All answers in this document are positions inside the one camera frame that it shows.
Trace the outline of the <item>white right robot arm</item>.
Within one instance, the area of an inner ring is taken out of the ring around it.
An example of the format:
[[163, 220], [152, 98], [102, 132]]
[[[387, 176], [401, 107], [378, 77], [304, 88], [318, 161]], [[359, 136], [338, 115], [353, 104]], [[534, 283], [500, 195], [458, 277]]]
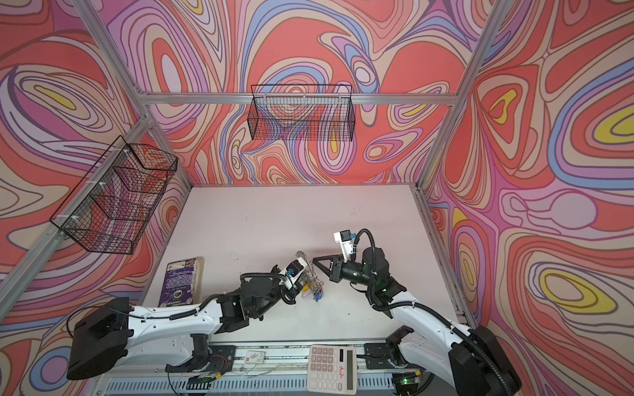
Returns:
[[459, 395], [515, 395], [522, 381], [492, 331], [452, 321], [418, 301], [390, 272], [368, 229], [335, 234], [341, 252], [312, 263], [333, 283], [364, 286], [370, 307], [401, 324], [386, 339], [388, 356], [415, 365], [452, 386]]

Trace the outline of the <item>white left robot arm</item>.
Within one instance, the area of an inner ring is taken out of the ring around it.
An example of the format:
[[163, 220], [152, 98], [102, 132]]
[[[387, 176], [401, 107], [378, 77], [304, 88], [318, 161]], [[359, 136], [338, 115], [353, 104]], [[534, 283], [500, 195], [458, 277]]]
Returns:
[[211, 363], [212, 335], [233, 333], [263, 320], [282, 301], [294, 305], [304, 284], [305, 265], [247, 272], [239, 288], [206, 297], [195, 305], [148, 308], [115, 298], [71, 328], [68, 380], [100, 376], [115, 367], [157, 364], [167, 371], [202, 371]]

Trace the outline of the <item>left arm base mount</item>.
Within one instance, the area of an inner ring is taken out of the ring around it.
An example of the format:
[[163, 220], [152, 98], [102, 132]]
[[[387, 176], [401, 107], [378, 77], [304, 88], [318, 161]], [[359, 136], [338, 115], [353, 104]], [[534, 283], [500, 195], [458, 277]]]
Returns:
[[233, 371], [237, 346], [210, 344], [201, 333], [171, 338], [169, 346], [166, 374], [194, 373], [196, 378], [218, 379]]

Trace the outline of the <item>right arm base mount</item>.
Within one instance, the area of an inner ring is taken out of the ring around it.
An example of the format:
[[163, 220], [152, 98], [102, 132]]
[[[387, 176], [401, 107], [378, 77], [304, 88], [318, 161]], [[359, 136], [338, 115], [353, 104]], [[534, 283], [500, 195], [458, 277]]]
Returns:
[[391, 375], [394, 395], [421, 395], [432, 384], [435, 375], [406, 361], [400, 347], [402, 340], [411, 335], [414, 330], [401, 326], [388, 336], [383, 343], [366, 343], [363, 353], [357, 355], [358, 360], [364, 361], [369, 370], [399, 369], [401, 372]]

